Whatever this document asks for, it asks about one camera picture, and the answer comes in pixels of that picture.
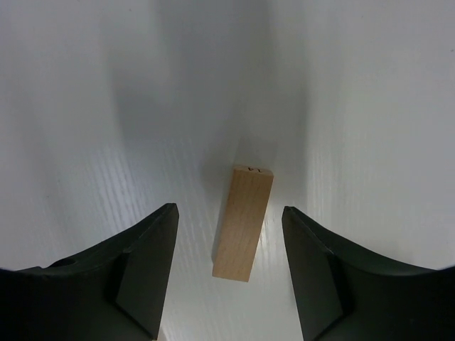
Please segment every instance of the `wood block top face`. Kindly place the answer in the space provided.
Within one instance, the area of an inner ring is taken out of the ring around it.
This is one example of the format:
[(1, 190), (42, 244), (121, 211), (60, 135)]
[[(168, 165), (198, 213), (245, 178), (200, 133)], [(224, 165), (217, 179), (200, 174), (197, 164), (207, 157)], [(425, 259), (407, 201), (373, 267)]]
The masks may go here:
[(270, 170), (234, 167), (213, 265), (214, 277), (249, 281), (272, 183)]

